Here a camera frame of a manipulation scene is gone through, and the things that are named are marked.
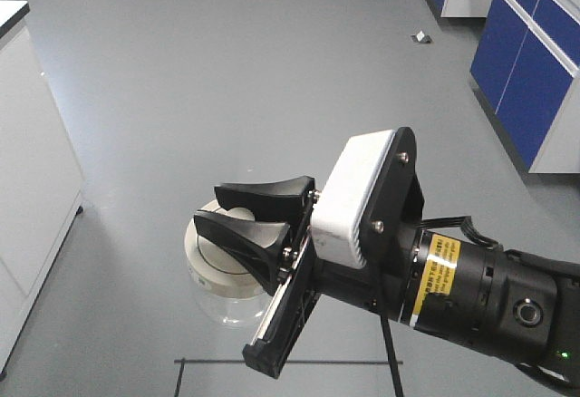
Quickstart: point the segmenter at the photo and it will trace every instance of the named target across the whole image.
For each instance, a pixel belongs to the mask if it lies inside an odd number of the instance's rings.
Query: black wire
[[[386,300],[382,291],[380,267],[375,264],[371,267],[371,273],[376,289],[377,309],[381,318],[382,339],[384,340],[384,345],[387,349],[387,359],[389,361],[389,368],[391,369],[392,386],[395,390],[395,397],[404,397],[405,394],[402,390],[401,375],[399,373],[399,363],[397,362],[395,346],[392,342],[391,326],[389,325],[389,318],[387,315]]]
[[[482,236],[473,225],[471,216],[460,216],[457,218],[431,218],[422,220],[417,228],[460,228],[461,232],[470,241],[478,246],[483,246],[491,250],[503,251],[503,246],[493,238]]]
[[[185,358],[181,358],[179,360],[179,363],[181,363],[181,366],[179,367],[179,376],[178,376],[178,382],[175,385],[175,394],[173,394],[173,397],[179,397],[179,390],[181,388],[181,380],[183,379],[183,370],[185,369]]]

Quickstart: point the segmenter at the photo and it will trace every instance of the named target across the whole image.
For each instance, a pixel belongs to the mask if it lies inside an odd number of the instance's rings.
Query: white lid
[[[202,209],[233,218],[254,220],[254,215],[248,209],[232,208],[225,211],[216,200]],[[256,279],[231,255],[198,235],[193,219],[188,224],[184,244],[191,277],[206,291],[235,299],[248,299],[264,292]]]

